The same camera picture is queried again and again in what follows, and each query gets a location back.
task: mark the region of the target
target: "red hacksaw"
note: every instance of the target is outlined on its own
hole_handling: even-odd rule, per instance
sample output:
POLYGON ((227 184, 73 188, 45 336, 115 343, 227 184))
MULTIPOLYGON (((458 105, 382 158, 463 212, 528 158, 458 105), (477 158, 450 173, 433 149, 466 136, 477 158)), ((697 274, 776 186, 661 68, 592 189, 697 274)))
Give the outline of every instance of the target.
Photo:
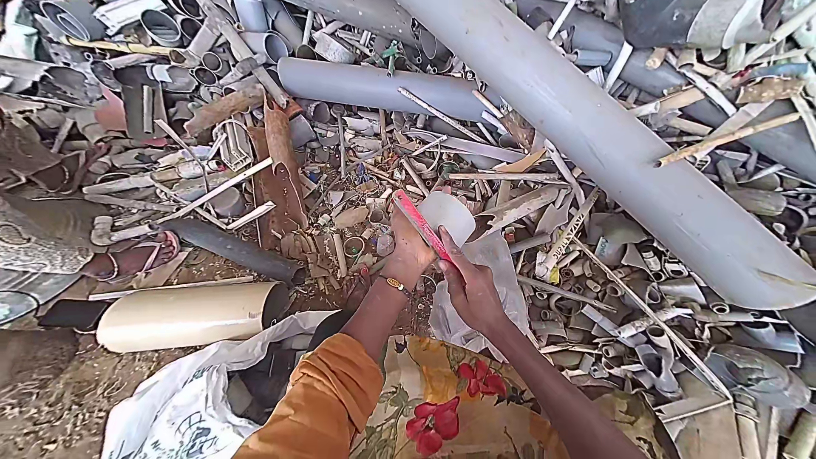
POLYGON ((447 260, 453 263, 453 260, 450 259, 450 255, 448 251, 445 250, 445 246, 442 244, 441 239, 437 236, 436 232, 433 231, 431 225, 425 220, 425 217, 419 213, 414 203, 410 201, 408 195, 405 191, 399 189, 394 193, 394 204, 400 208, 402 214, 408 218, 408 221, 416 228, 417 232, 422 239, 430 246, 434 251, 436 251, 437 255, 442 260, 447 260))

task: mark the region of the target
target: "bracelet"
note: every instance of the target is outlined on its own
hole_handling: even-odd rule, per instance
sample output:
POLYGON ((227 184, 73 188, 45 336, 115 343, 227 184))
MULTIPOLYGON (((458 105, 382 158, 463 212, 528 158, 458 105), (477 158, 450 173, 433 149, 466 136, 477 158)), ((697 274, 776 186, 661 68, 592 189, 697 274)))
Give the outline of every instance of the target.
POLYGON ((107 255, 108 258, 110 258, 110 262, 113 263, 113 274, 109 275, 108 277, 106 277, 104 279, 102 279, 102 278, 97 279, 100 282, 108 282, 109 280, 115 279, 116 276, 119 275, 119 264, 116 262, 116 258, 113 258, 113 255, 111 255, 109 253, 105 253, 105 255, 107 255))
POLYGON ((404 293, 404 294, 405 294, 405 296, 406 296, 406 297, 408 298, 408 300, 410 301, 410 299, 411 299, 411 294, 410 294, 410 292, 408 292, 408 289, 406 288, 405 284, 403 284, 402 282, 400 282, 400 281, 396 280, 395 278, 387 278, 387 277, 385 277, 385 276, 383 276, 383 275, 380 275, 380 277, 381 277, 381 278, 383 278, 383 279, 385 279, 385 282, 386 282, 388 285, 390 285, 391 287, 394 287, 394 288, 396 288, 397 290, 399 290, 400 292, 404 293))

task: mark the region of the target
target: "red flower print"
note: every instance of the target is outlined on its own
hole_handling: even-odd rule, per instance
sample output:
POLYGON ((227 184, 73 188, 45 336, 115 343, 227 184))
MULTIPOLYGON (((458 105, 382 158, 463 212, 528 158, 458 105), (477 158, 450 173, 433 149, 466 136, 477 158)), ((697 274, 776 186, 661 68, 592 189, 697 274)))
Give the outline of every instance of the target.
POLYGON ((476 361, 475 369, 469 363, 462 363, 457 373, 459 377, 468 380, 468 395, 471 397, 480 392, 484 395, 501 395, 504 398, 508 396, 508 389, 502 377, 490 370, 487 363, 481 360, 476 361))
POLYGON ((442 440, 459 434, 459 396, 443 404, 425 402, 414 408, 414 419, 406 424, 406 434, 416 442, 416 452, 430 456, 442 448, 442 440))

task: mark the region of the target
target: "person's arm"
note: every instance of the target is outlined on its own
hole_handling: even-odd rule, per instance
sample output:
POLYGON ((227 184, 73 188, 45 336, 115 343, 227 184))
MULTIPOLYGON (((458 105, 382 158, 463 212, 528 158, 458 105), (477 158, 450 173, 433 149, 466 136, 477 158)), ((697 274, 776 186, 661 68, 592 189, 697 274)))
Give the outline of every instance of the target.
POLYGON ((510 361, 546 409, 571 457, 634 459, 642 451, 577 387, 570 384, 504 313, 487 266, 474 265, 444 227, 439 233, 454 263, 440 261, 456 312, 510 361))
MULTIPOLYGON (((413 291, 436 254, 401 212, 391 224, 396 248, 380 275, 413 291)), ((300 361, 266 425, 233 459, 348 457, 354 435, 377 406, 384 379, 376 362, 407 303, 405 293, 377 279, 340 333, 300 361)))
POLYGON ((379 360, 397 316, 408 303, 406 294, 388 285, 385 279, 396 279, 405 285, 407 292, 413 292, 419 276, 437 258, 398 209, 391 215, 391 228, 394 231, 394 252, 388 256, 360 308, 340 330, 360 341, 374 360, 379 360))

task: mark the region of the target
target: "wrist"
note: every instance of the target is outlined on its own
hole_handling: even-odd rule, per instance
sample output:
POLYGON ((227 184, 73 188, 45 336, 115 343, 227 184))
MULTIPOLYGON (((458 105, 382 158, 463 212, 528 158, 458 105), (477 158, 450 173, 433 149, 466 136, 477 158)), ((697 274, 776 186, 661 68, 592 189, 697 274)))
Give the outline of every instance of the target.
POLYGON ((388 256, 379 275, 396 279, 405 285, 409 292, 413 292, 419 277, 424 271, 425 266, 421 266, 415 257, 406 256, 395 251, 388 256))
POLYGON ((501 316, 496 317, 494 320, 490 320, 484 325, 483 328, 484 329, 480 330, 479 332, 490 342, 506 337, 510 332, 513 332, 513 330, 518 330, 516 324, 510 320, 503 310, 501 316))

